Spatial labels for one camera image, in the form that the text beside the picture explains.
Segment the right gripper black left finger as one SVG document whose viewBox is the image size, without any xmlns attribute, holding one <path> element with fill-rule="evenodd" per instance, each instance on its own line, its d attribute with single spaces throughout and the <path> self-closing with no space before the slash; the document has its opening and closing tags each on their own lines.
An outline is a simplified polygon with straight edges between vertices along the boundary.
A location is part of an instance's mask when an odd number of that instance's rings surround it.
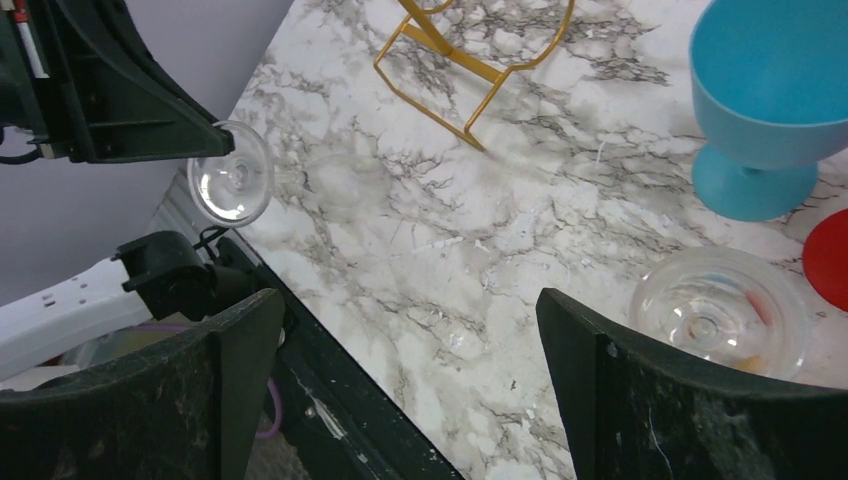
<svg viewBox="0 0 848 480">
<path fill-rule="evenodd" d="M 5 479 L 241 479 L 284 319 L 262 290 L 192 328 L 1 395 Z"/>
</svg>

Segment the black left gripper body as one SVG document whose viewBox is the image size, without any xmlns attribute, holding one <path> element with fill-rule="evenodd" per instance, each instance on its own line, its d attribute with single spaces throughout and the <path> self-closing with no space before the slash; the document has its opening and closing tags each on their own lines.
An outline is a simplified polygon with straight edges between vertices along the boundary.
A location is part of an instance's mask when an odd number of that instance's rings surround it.
<svg viewBox="0 0 848 480">
<path fill-rule="evenodd" d="M 91 1 L 1 3 L 1 138 L 8 129 L 32 136 L 27 151 L 3 154 L 3 165 L 93 161 L 81 81 L 72 70 L 72 57 L 91 51 L 81 28 L 92 19 Z"/>
</svg>

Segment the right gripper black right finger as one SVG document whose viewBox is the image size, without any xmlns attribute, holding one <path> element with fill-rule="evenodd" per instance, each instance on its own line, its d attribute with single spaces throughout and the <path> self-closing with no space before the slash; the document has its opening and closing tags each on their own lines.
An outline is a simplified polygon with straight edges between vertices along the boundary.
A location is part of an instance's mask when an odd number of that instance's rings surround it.
<svg viewBox="0 0 848 480">
<path fill-rule="evenodd" d="M 847 394 L 724 367 L 546 288 L 536 316 L 580 479 L 843 479 Z"/>
</svg>

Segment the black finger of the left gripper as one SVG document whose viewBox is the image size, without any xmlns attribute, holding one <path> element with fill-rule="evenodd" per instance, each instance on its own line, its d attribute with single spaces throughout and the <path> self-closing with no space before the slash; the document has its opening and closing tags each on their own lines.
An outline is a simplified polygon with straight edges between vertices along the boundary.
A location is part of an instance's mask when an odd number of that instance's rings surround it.
<svg viewBox="0 0 848 480">
<path fill-rule="evenodd" d="M 123 164 L 231 153 L 232 134 L 153 58 L 123 1 L 59 1 L 69 158 Z"/>
</svg>

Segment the clear wine glass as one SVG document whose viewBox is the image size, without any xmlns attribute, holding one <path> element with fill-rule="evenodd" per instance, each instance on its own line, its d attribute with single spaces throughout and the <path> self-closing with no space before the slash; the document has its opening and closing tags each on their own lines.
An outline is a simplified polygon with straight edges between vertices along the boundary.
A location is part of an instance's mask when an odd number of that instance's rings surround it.
<svg viewBox="0 0 848 480">
<path fill-rule="evenodd" d="M 278 184 L 336 220 L 352 219 L 389 197 L 391 176 L 376 157 L 331 154 L 282 168 L 275 164 L 268 142 L 247 124 L 220 121 L 215 127 L 229 134 L 234 149 L 187 163 L 192 200 L 215 225 L 240 228 L 253 223 L 270 205 Z"/>
<path fill-rule="evenodd" d="M 701 359 L 779 380 L 799 372 L 811 336 L 803 299 L 781 271 L 718 246 L 658 262 L 636 285 L 628 322 Z"/>
</svg>

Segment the clear front wine glass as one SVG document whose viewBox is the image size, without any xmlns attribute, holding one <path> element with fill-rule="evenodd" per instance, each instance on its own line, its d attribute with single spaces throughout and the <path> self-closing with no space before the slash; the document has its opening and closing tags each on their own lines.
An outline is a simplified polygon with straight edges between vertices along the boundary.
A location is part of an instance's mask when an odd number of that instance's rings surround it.
<svg viewBox="0 0 848 480">
<path fill-rule="evenodd" d="M 718 246 L 658 262 L 636 285 L 628 322 L 701 359 L 779 380 L 799 372 L 811 336 L 803 299 L 781 271 Z"/>
</svg>

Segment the red plastic wine glass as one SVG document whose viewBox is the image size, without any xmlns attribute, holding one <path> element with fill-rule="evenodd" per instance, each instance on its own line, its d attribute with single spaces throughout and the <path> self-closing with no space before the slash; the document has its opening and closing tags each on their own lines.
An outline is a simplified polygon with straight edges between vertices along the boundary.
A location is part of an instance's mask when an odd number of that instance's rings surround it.
<svg viewBox="0 0 848 480">
<path fill-rule="evenodd" d="M 847 311 L 847 210 L 828 216 L 808 235 L 802 250 L 804 275 L 834 307 Z"/>
</svg>

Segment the blue plastic wine glass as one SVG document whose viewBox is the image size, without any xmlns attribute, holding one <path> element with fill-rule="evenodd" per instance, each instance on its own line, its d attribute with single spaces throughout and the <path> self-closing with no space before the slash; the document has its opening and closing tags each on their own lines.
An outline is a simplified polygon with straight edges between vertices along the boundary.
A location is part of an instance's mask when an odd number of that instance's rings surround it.
<svg viewBox="0 0 848 480">
<path fill-rule="evenodd" d="M 819 161 L 847 147 L 847 4 L 713 1 L 689 45 L 704 147 L 696 196 L 725 218 L 760 222 L 799 207 Z"/>
</svg>

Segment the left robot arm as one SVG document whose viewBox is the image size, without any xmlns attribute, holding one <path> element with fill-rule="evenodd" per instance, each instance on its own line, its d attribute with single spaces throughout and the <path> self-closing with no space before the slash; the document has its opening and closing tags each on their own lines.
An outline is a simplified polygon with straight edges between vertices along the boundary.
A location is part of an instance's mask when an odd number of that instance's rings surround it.
<svg viewBox="0 0 848 480">
<path fill-rule="evenodd" d="M 1 124 L 31 132 L 38 159 L 187 161 L 190 194 L 221 228 L 256 220 L 271 194 L 269 147 L 218 120 L 154 60 L 122 1 L 1 5 Z M 1 375 L 13 377 L 88 341 L 179 313 L 199 321 L 249 296 L 251 276 L 202 260 L 207 241 L 160 231 L 1 310 Z"/>
</svg>

